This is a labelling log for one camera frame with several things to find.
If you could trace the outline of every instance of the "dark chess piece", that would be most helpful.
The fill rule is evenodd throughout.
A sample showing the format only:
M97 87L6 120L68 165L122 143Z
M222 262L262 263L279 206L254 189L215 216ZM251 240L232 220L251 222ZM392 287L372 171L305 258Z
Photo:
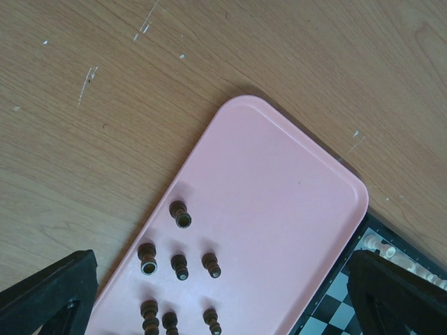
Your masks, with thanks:
M150 276L157 270L156 250L152 243L144 243L138 247L138 258L141 260L141 272Z
M177 316L174 312L167 312L161 319L163 327L166 329L166 335L179 335L177 329Z
M180 281L185 281L188 279L189 273L188 269L186 268L188 262L183 255L180 254L172 257L170 260L170 265L173 267L175 275Z
M203 267L208 270L210 273L210 276L212 278L218 278L220 277L222 270L220 266L217 264L217 257L213 253L207 253L202 257L202 264Z
M214 308L210 308L203 313L203 320L210 326L211 335L222 334L222 328L217 322L217 313Z
M183 201L177 200L170 204L169 213L180 228L188 228L191 225L192 218Z
M159 335L159 319L156 314L159 312L159 305L155 300L148 300L143 302L140 307L141 316L145 319L142 323L142 328L145 335Z

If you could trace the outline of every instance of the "pink tray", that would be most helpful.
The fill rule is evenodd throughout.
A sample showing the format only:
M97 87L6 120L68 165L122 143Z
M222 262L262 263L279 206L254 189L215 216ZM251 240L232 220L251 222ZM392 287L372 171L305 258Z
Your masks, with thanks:
M183 200L193 221L168 212ZM365 185L264 100L240 96L217 112L96 301L86 334L142 335L140 305L174 310L181 335L287 335L366 213ZM156 245L158 270L140 271L137 249ZM189 278L170 266L181 251ZM222 275L201 264L214 251ZM165 330L160 325L160 334Z

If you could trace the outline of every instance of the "white paint speck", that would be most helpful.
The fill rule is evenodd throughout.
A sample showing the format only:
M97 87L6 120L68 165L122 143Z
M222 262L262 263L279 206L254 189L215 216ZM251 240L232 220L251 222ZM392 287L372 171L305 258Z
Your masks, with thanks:
M98 66L95 67L93 73L91 74L91 78L92 78L92 79L95 78L95 74L96 74L96 71L97 71L97 70L98 70Z

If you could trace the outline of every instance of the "black bracket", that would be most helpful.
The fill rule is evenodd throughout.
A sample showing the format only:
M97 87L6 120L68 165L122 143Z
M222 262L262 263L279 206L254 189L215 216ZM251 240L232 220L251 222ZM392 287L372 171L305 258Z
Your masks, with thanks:
M76 251L0 292L0 333L82 335L98 282L92 250Z
M447 292L371 251L354 251L348 292L364 335L445 334Z

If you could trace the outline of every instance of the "wooden table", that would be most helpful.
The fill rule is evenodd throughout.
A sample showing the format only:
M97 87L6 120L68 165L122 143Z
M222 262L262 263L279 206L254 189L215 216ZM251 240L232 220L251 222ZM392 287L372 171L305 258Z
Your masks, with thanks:
M92 248L106 283L219 106L256 94L447 264L442 0L0 5L0 290Z

